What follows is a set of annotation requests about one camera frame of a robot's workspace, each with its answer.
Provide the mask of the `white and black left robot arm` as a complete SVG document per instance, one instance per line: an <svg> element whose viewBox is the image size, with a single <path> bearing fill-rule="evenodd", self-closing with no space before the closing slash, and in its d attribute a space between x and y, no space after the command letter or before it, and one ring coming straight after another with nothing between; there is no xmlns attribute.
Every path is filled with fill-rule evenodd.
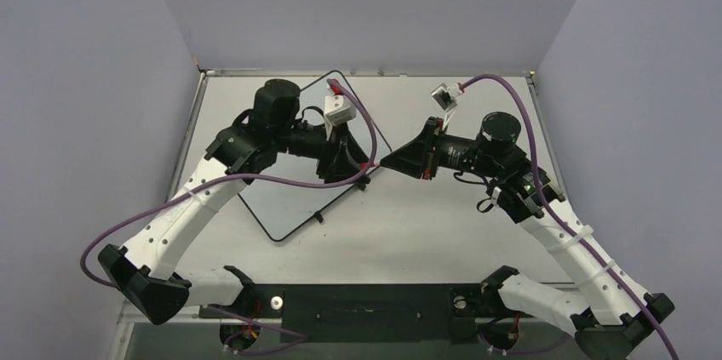
<svg viewBox="0 0 722 360"><path fill-rule="evenodd" d="M145 226L123 244L106 245L98 255L107 283L155 325L168 322L188 306L221 306L232 317L253 309L255 285L235 266L207 272L179 271L192 242L221 209L257 181L281 154L312 159L318 189L366 186L376 149L365 151L349 122L373 120L360 101L335 79L313 125L301 115L301 89L285 79L259 88L253 105L221 130L178 192L142 214Z"/></svg>

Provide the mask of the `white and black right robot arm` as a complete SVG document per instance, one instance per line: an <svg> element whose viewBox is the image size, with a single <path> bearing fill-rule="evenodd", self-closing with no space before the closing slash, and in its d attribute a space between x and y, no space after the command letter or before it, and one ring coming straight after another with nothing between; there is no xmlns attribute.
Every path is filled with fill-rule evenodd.
<svg viewBox="0 0 722 360"><path fill-rule="evenodd" d="M632 280L599 246L559 186L519 147L521 130L515 116L498 111L484 117L476 138L465 139L430 117L381 165L420 180L441 168L479 177L490 205L540 243L576 286L567 293L502 266L481 282L481 306L492 315L521 312L553 325L592 359L625 359L673 312L673 302Z"/></svg>

